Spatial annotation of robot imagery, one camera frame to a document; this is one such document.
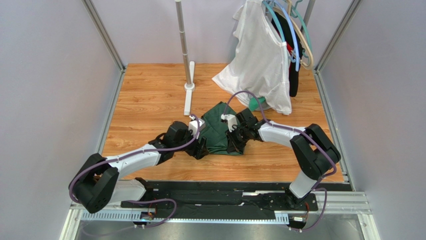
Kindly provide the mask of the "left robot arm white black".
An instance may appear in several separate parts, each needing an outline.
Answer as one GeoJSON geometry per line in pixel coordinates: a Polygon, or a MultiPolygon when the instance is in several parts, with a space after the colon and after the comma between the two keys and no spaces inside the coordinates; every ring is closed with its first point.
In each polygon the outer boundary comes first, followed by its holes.
{"type": "Polygon", "coordinates": [[[205,121],[197,118],[189,124],[175,121],[165,133],[138,149],[107,157],[90,155],[69,184],[71,200],[91,214],[111,203],[141,200],[148,186],[141,180],[123,178],[163,164],[176,152],[186,152],[197,160],[208,155],[207,139],[200,136],[205,126],[205,121]]]}

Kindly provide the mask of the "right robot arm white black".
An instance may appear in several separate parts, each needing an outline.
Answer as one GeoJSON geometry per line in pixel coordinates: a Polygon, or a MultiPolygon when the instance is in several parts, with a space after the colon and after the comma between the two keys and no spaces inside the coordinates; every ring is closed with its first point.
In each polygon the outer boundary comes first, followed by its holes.
{"type": "Polygon", "coordinates": [[[220,120],[228,127],[225,134],[230,153],[242,151],[249,140],[276,143],[293,150],[300,172],[286,194],[294,202],[304,199],[341,160],[340,152],[317,124],[293,127],[258,120],[248,108],[237,114],[222,114],[220,120]]]}

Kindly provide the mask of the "dark green cloth napkin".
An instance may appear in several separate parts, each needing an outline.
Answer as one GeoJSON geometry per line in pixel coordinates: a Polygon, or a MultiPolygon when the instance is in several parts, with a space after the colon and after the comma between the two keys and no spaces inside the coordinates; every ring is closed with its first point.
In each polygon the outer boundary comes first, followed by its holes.
{"type": "Polygon", "coordinates": [[[205,122],[205,127],[200,133],[200,137],[206,138],[206,148],[210,155],[241,156],[244,148],[237,151],[235,148],[228,152],[228,139],[226,131],[228,125],[221,122],[221,115],[224,113],[227,104],[219,102],[201,116],[205,122]]]}

